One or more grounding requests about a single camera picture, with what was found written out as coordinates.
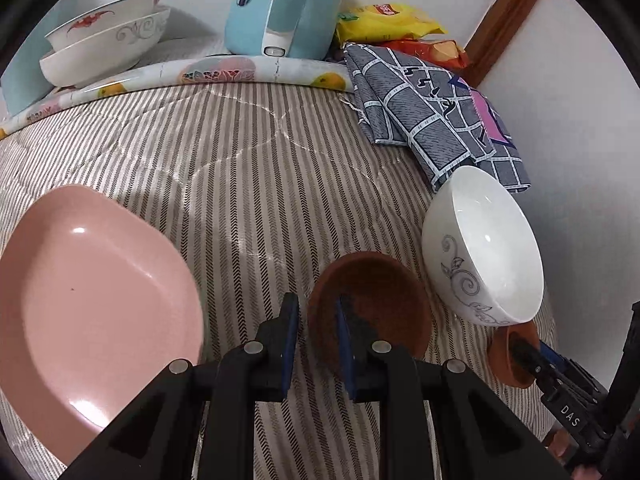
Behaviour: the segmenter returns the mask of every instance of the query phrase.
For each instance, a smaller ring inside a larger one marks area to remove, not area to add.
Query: yellow snack bag
[[[341,12],[335,33],[343,46],[347,41],[418,40],[427,34],[446,34],[447,31],[421,10],[403,4],[381,4]]]

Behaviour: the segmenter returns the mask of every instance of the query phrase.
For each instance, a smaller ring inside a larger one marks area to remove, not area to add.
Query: pink plate
[[[203,337],[180,254],[88,187],[41,197],[0,258],[0,388],[67,465],[169,362],[196,363]]]

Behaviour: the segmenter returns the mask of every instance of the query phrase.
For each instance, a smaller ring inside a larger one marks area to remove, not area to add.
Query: bowl rim
[[[44,56],[42,56],[40,58],[40,62],[43,62],[46,59],[49,59],[49,57],[55,56],[56,54],[60,54],[61,52],[64,52],[65,50],[76,46],[80,43],[83,43],[85,41],[88,40],[92,40],[93,38],[96,38],[97,36],[100,36],[101,34],[105,34],[109,31],[112,31],[114,28],[120,28],[120,27],[125,27],[126,25],[129,25],[129,23],[134,23],[138,20],[145,20],[151,16],[155,16],[156,14],[162,14],[164,12],[166,12],[167,14],[171,11],[171,7],[169,6],[164,6],[164,7],[158,7],[159,10],[156,10],[155,12],[152,12],[151,14],[147,14],[146,16],[141,16],[140,18],[136,18],[135,20],[131,20],[130,22],[124,22],[124,23],[120,23],[119,25],[114,25],[113,27],[109,27],[109,28],[105,28],[104,30],[101,30],[100,32],[96,32],[95,34],[92,34],[90,36],[87,36],[86,38],[82,38],[82,40],[76,41],[75,43],[72,43],[70,45],[67,45],[65,48],[61,48],[60,50],[54,50],[51,49],[49,50]]]
[[[512,358],[509,344],[513,335],[520,336],[536,350],[540,350],[540,335],[538,334],[538,327],[533,320],[526,323],[501,326],[494,332],[494,337],[487,347],[488,365],[491,372],[502,384],[526,389],[534,383],[536,378],[524,368],[521,368]],[[525,373],[527,381],[521,381],[516,376],[514,370],[518,369]]]
[[[491,288],[489,288],[489,286],[486,284],[485,280],[482,279],[482,276],[480,274],[480,271],[478,269],[478,267],[476,266],[476,264],[473,261],[473,257],[471,255],[471,253],[469,253],[469,264],[471,264],[473,266],[473,268],[476,270],[476,279],[478,279],[478,281],[484,286],[484,290],[485,293],[489,296],[489,298],[491,298],[493,304],[495,307],[499,308],[500,311],[506,316],[508,317],[510,320],[516,322],[517,324],[523,324],[523,323],[527,323],[531,320],[533,320],[536,315],[538,314],[539,310],[540,310],[540,306],[542,306],[542,300],[544,297],[544,286],[545,286],[545,277],[544,277],[544,268],[542,266],[542,257],[540,255],[540,248],[538,247],[538,241],[536,240],[536,235],[533,232],[533,229],[531,228],[531,225],[529,224],[529,220],[527,220],[527,217],[524,215],[522,209],[520,208],[520,205],[515,201],[515,199],[513,198],[513,196],[511,195],[511,193],[509,193],[509,191],[502,185],[500,184],[500,182],[493,177],[492,175],[490,175],[489,173],[487,173],[484,170],[481,170],[480,168],[477,168],[476,166],[460,166],[459,168],[456,169],[456,171],[454,171],[454,173],[452,174],[451,178],[447,181],[447,182],[451,182],[450,186],[449,186],[449,196],[450,196],[450,200],[451,200],[451,205],[453,208],[453,213],[454,213],[454,218],[456,221],[456,227],[458,228],[458,232],[460,232],[460,237],[462,238],[462,242],[465,245],[465,248],[467,247],[466,244],[466,240],[465,240],[465,234],[463,232],[462,227],[460,226],[460,222],[458,221],[458,215],[456,213],[456,208],[455,208],[455,190],[456,188],[454,188],[453,186],[453,179],[455,177],[455,174],[457,172],[459,172],[460,170],[463,170],[461,172],[462,173],[472,173],[474,175],[476,175],[479,178],[487,178],[487,182],[489,182],[488,179],[491,179],[492,182],[495,183],[495,189],[501,189],[504,193],[507,194],[507,196],[509,196],[511,198],[511,203],[518,209],[518,211],[520,211],[522,218],[524,219],[524,223],[527,227],[527,229],[529,230],[529,233],[534,241],[535,244],[535,248],[538,254],[538,261],[540,263],[540,279],[542,280],[542,286],[540,287],[540,302],[539,305],[536,309],[536,311],[532,314],[532,316],[525,316],[525,317],[518,317],[516,315],[514,315],[512,312],[510,312],[509,310],[505,309],[505,307],[496,300],[494,294],[492,293]]]
[[[411,270],[405,266],[400,260],[396,259],[394,256],[386,253],[380,253],[378,251],[353,251],[351,253],[343,254],[339,256],[335,260],[329,262],[329,264],[322,269],[320,275],[316,279],[314,283],[313,289],[311,293],[306,298],[306,315],[307,315],[307,326],[309,327],[310,332],[310,340],[313,345],[316,346],[316,352],[320,356],[321,360],[325,359],[323,355],[324,351],[318,350],[321,348],[321,344],[319,342],[320,334],[315,330],[312,330],[312,326],[318,326],[320,324],[320,320],[322,316],[326,313],[322,312],[320,308],[320,298],[322,296],[322,292],[327,286],[327,283],[332,279],[337,272],[340,272],[344,267],[350,267],[353,264],[361,264],[362,262],[377,262],[379,264],[384,264],[393,267],[395,270],[400,272],[402,276],[407,280],[407,282],[413,283],[414,292],[420,297],[422,303],[427,306],[426,314],[425,314],[425,323],[422,327],[423,330],[420,331],[420,335],[415,341],[414,348],[409,349],[409,352],[412,353],[416,347],[424,348],[425,354],[429,348],[431,343],[431,337],[433,336],[433,301],[430,297],[430,294],[427,292],[426,284],[424,280],[420,279],[416,276]]]
[[[110,3],[108,3],[108,4],[104,4],[104,5],[101,5],[101,6],[99,6],[99,7],[95,7],[95,9],[88,10],[88,11],[87,11],[87,12],[85,12],[84,14],[79,14],[78,16],[76,16],[76,17],[74,17],[74,18],[71,18],[70,20],[67,20],[67,21],[66,21],[65,23],[63,23],[62,25],[59,25],[59,26],[57,26],[56,28],[54,28],[51,32],[49,32],[48,34],[46,34],[46,35],[45,35],[45,38],[48,40],[48,39],[49,39],[49,36],[51,36],[54,32],[59,31],[61,28],[65,27],[65,25],[68,25],[69,23],[76,22],[77,20],[81,20],[82,18],[87,17],[89,14],[93,14],[94,12],[97,12],[98,10],[103,9],[103,8],[105,8],[105,7],[109,7],[109,6],[112,6],[113,4],[119,4],[120,2],[126,2],[126,1],[127,1],[127,0],[115,0],[114,2],[110,2]]]

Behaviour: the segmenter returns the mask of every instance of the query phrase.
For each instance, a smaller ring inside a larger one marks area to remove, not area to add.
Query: chip bag
[[[338,14],[335,33],[343,46],[347,41],[417,40],[427,34],[446,34],[447,31],[421,10],[403,4],[381,4]]]
[[[392,50],[404,52],[409,56],[415,56],[453,72],[458,72],[469,66],[469,57],[465,49],[454,40],[396,40],[385,41],[378,46],[386,46]]]

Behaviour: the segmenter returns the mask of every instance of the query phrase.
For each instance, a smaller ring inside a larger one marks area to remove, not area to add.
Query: light blue electric kettle
[[[340,0],[235,0],[225,45],[244,56],[323,59],[339,5]]]

